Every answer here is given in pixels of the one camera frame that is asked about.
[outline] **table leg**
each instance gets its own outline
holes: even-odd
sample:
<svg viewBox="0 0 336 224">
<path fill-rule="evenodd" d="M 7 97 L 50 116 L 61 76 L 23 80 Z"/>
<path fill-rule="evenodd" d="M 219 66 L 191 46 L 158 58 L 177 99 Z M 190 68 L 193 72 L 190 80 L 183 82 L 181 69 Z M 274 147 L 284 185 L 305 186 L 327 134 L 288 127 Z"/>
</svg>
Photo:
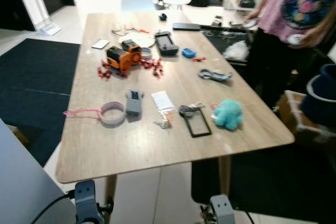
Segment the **table leg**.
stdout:
<svg viewBox="0 0 336 224">
<path fill-rule="evenodd" d="M 108 203 L 109 199 L 112 198 L 114 200 L 114 195 L 116 193 L 116 185 L 117 185 L 117 176 L 110 175 L 106 177 L 106 185 L 105 185 L 105 204 Z M 105 223 L 110 223 L 111 216 L 108 214 L 104 214 Z"/>
<path fill-rule="evenodd" d="M 223 156 L 218 158 L 219 185 L 220 193 L 229 195 L 230 177 L 231 177 L 231 156 Z"/>
</svg>

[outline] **black cable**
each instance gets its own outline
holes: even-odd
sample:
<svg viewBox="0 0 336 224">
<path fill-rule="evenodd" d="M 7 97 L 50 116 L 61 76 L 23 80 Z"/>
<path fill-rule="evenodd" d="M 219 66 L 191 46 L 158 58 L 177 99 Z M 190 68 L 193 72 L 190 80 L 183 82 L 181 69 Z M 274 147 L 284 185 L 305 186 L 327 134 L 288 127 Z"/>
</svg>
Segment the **black cable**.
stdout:
<svg viewBox="0 0 336 224">
<path fill-rule="evenodd" d="M 73 199 L 75 197 L 75 190 L 71 190 L 69 191 L 67 194 L 64 194 L 60 197 L 58 197 L 57 199 L 55 199 L 54 201 L 52 201 L 51 203 L 49 203 L 36 217 L 35 219 L 31 222 L 31 224 L 34 224 L 53 204 L 57 203 L 58 201 L 60 201 L 61 199 L 65 199 L 65 198 L 70 198 Z"/>
<path fill-rule="evenodd" d="M 122 37 L 122 36 L 125 36 L 125 35 L 127 35 L 128 33 L 124 33 L 124 34 L 119 34 L 118 33 L 118 31 L 111 31 L 112 33 L 114 33 L 115 35 L 118 35 L 118 36 L 120 36 L 120 37 Z"/>
<path fill-rule="evenodd" d="M 253 221 L 253 219 L 252 219 L 252 217 L 251 217 L 251 215 L 247 211 L 245 211 L 245 213 L 246 213 L 247 217 L 250 219 L 251 223 L 255 224 L 254 221 Z"/>
</svg>

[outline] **blue bin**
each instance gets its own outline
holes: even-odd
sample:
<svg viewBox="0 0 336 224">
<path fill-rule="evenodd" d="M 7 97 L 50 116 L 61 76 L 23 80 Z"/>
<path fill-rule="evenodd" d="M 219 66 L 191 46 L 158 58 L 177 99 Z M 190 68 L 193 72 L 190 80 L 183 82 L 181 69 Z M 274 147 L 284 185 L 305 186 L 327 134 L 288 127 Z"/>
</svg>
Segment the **blue bin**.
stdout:
<svg viewBox="0 0 336 224">
<path fill-rule="evenodd" d="M 332 97 L 330 93 L 335 92 L 336 83 L 333 87 L 320 87 L 326 83 L 322 75 L 315 76 L 307 84 L 308 94 L 301 103 L 300 110 L 311 121 L 328 127 L 336 126 L 336 99 L 326 99 Z"/>
<path fill-rule="evenodd" d="M 321 75 L 312 83 L 312 88 L 319 97 L 336 100 L 336 65 L 324 65 Z"/>
</svg>

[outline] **small white paper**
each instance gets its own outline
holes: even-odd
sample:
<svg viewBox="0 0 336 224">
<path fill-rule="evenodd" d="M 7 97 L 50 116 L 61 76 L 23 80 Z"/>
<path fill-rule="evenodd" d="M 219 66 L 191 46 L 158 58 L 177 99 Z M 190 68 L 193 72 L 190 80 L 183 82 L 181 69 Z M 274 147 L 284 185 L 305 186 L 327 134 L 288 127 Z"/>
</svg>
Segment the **small white paper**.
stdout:
<svg viewBox="0 0 336 224">
<path fill-rule="evenodd" d="M 109 43 L 106 39 L 100 39 L 92 45 L 93 48 L 103 49 Z"/>
<path fill-rule="evenodd" d="M 168 112 L 175 110 L 175 106 L 172 101 L 169 99 L 166 91 L 160 91 L 152 94 L 152 98 L 155 102 L 155 105 L 159 112 Z"/>
</svg>

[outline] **blue object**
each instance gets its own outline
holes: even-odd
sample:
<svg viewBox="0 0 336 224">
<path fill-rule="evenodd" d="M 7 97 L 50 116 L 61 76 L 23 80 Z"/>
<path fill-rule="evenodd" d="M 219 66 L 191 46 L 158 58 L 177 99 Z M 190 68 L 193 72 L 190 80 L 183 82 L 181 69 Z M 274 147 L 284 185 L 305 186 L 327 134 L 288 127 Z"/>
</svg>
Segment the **blue object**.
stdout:
<svg viewBox="0 0 336 224">
<path fill-rule="evenodd" d="M 196 51 L 192 48 L 183 48 L 182 54 L 187 58 L 193 58 L 196 56 Z"/>
<path fill-rule="evenodd" d="M 324 65 L 320 72 L 320 77 L 312 84 L 314 93 L 325 99 L 336 100 L 336 65 Z"/>
<path fill-rule="evenodd" d="M 309 81 L 308 94 L 300 106 L 300 110 L 314 123 L 331 127 L 336 126 L 335 67 L 336 65 L 323 66 L 321 75 Z"/>
<path fill-rule="evenodd" d="M 229 130 L 235 130 L 243 121 L 243 112 L 238 102 L 225 100 L 221 102 L 214 111 L 217 126 L 226 127 Z"/>
</svg>

